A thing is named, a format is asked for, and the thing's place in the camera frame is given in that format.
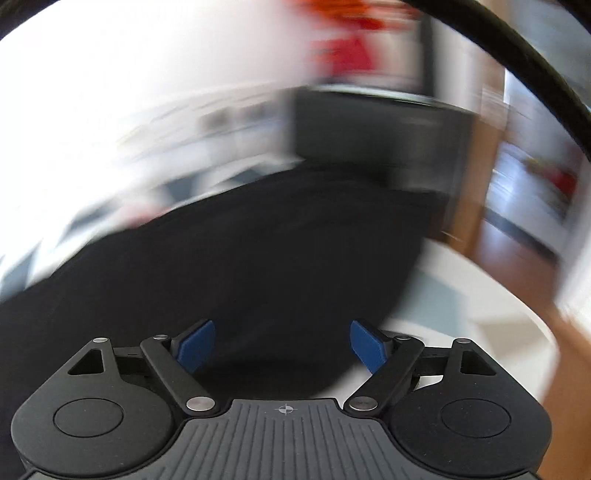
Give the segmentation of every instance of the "black cloth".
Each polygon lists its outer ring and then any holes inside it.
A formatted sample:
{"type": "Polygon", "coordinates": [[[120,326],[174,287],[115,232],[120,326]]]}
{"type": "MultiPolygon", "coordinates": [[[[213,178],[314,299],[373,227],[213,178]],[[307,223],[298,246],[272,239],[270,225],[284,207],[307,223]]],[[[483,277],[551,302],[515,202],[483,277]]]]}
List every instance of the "black cloth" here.
{"type": "Polygon", "coordinates": [[[84,247],[0,304],[0,471],[19,469],[9,441],[18,406],[98,336],[135,346],[213,319],[199,380],[215,396],[306,398],[330,386],[356,361],[351,321],[380,324],[395,307],[431,204],[304,167],[84,247]]]}

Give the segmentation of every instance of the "circular cap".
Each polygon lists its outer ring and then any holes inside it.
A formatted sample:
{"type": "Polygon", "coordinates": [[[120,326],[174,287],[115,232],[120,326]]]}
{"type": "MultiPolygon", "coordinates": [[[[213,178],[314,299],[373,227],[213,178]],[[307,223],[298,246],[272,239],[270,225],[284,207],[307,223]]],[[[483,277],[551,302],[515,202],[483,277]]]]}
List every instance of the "circular cap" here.
{"type": "Polygon", "coordinates": [[[370,411],[377,406],[378,402],[371,397],[355,397],[349,401],[349,407],[357,411],[370,411]]]}
{"type": "Polygon", "coordinates": [[[451,431],[475,439],[494,437],[511,423],[511,417],[503,407],[477,398],[448,403],[441,410],[441,419],[451,431]]]}
{"type": "Polygon", "coordinates": [[[115,430],[122,420],[123,410],[117,403],[102,398],[83,398],[62,406],[53,423],[66,435],[89,438],[115,430]]]}
{"type": "Polygon", "coordinates": [[[187,408],[193,411],[208,411],[215,405],[215,400],[209,397],[193,397],[187,400],[187,408]]]}

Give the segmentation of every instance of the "crosshair symbol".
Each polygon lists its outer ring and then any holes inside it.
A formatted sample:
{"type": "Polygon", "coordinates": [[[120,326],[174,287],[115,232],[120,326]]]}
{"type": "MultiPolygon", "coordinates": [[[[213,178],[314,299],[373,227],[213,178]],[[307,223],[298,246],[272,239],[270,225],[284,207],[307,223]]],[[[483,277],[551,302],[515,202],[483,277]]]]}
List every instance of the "crosshair symbol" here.
{"type": "Polygon", "coordinates": [[[279,410],[281,413],[283,413],[283,415],[287,415],[288,413],[293,412],[294,410],[297,410],[297,408],[294,407],[290,407],[287,403],[285,405],[282,405],[279,408],[276,408],[276,410],[279,410]]]}

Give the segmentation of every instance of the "black curved tube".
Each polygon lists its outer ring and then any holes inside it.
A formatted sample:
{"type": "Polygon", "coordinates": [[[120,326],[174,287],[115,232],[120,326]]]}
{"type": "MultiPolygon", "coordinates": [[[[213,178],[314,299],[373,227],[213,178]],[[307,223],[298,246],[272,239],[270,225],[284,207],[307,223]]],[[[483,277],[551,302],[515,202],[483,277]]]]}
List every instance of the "black curved tube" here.
{"type": "MultiPolygon", "coordinates": [[[[475,0],[404,1],[472,40],[513,73],[550,110],[591,162],[591,112],[560,74],[513,28],[475,0]]],[[[589,20],[591,7],[584,5],[587,1],[561,3],[589,20]]]]}

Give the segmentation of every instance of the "blue gripper pad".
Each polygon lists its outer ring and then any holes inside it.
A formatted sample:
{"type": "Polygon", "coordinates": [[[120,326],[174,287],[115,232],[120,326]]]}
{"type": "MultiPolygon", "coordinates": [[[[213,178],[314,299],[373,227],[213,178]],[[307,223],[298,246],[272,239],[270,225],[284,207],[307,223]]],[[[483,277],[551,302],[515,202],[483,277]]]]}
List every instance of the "blue gripper pad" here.
{"type": "Polygon", "coordinates": [[[351,348],[355,352],[355,355],[359,357],[372,374],[376,373],[388,359],[383,341],[376,338],[357,320],[351,322],[349,336],[351,348]]]}
{"type": "Polygon", "coordinates": [[[212,353],[216,328],[211,320],[189,333],[179,345],[176,360],[190,374],[202,366],[212,353]]]}

